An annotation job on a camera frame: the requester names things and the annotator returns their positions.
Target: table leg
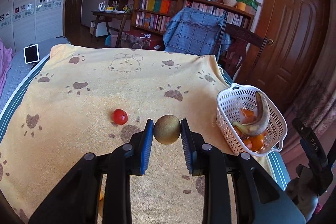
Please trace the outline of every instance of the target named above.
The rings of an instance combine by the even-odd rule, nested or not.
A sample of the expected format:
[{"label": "table leg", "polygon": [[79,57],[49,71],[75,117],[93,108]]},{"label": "table leg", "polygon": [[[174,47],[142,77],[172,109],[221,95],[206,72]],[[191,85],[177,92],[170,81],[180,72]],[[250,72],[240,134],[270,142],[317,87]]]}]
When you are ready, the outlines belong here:
[{"label": "table leg", "polygon": [[123,30],[124,30],[125,23],[126,23],[126,15],[124,15],[123,19],[121,20],[121,24],[120,24],[120,28],[119,28],[119,32],[118,32],[118,37],[117,37],[117,42],[115,44],[116,48],[120,47],[121,34],[122,34]]},{"label": "table leg", "polygon": [[109,26],[109,20],[107,17],[105,18],[105,24],[106,24],[106,29],[107,29],[107,34],[110,35],[110,26]]},{"label": "table leg", "polygon": [[96,31],[97,31],[97,27],[98,27],[98,22],[99,22],[99,16],[96,17],[96,22],[94,24],[93,35],[91,36],[91,39],[92,39],[93,36],[96,35]]}]

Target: silver bolt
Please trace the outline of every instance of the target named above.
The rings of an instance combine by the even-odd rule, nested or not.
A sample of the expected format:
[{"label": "silver bolt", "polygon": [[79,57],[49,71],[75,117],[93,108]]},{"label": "silver bolt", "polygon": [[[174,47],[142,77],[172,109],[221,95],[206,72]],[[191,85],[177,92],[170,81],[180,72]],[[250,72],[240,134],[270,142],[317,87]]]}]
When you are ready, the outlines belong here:
[{"label": "silver bolt", "polygon": [[123,149],[125,150],[125,151],[129,151],[129,150],[131,150],[133,148],[133,145],[131,145],[130,143],[125,143],[124,145],[123,145]]},{"label": "silver bolt", "polygon": [[86,160],[92,160],[95,157],[95,155],[93,153],[86,153],[84,155],[84,159]]},{"label": "silver bolt", "polygon": [[251,158],[251,155],[247,152],[243,152],[240,154],[241,158],[244,160],[249,160]]},{"label": "silver bolt", "polygon": [[205,151],[210,151],[212,146],[208,143],[202,144],[202,149]]}]

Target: green box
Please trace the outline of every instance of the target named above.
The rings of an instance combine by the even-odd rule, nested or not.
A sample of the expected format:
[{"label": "green box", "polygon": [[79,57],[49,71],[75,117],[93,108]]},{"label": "green box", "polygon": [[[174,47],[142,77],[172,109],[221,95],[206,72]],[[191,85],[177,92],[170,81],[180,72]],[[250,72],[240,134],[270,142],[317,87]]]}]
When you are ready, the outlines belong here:
[{"label": "green box", "polygon": [[254,10],[257,10],[258,6],[261,6],[261,3],[256,0],[236,0],[237,2],[243,2],[246,5],[252,6]]}]

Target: purple cloth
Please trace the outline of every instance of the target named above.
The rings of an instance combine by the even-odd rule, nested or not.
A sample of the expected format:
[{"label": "purple cloth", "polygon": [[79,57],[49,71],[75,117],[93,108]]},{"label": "purple cloth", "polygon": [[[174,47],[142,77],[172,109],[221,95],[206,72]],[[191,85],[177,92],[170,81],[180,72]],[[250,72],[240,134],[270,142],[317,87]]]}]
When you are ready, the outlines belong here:
[{"label": "purple cloth", "polygon": [[12,49],[6,49],[0,39],[0,95],[6,82],[6,75],[11,68]]}]

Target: white plastic basket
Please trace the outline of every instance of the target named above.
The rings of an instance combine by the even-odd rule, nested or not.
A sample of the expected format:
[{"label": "white plastic basket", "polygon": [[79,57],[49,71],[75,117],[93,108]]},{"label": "white plastic basket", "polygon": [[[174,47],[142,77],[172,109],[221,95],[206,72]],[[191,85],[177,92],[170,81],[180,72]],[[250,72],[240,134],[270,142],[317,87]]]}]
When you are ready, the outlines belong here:
[{"label": "white plastic basket", "polygon": [[285,119],[273,102],[262,92],[266,97],[270,112],[270,119],[267,126],[268,133],[265,136],[264,145],[258,151],[251,151],[244,145],[233,129],[229,119],[241,122],[241,118],[243,117],[240,113],[240,108],[256,111],[256,91],[262,92],[260,89],[251,85],[233,83],[228,89],[218,93],[217,96],[217,124],[235,155],[246,151],[252,156],[261,157],[272,151],[280,152],[282,150],[283,140],[287,135]]}]

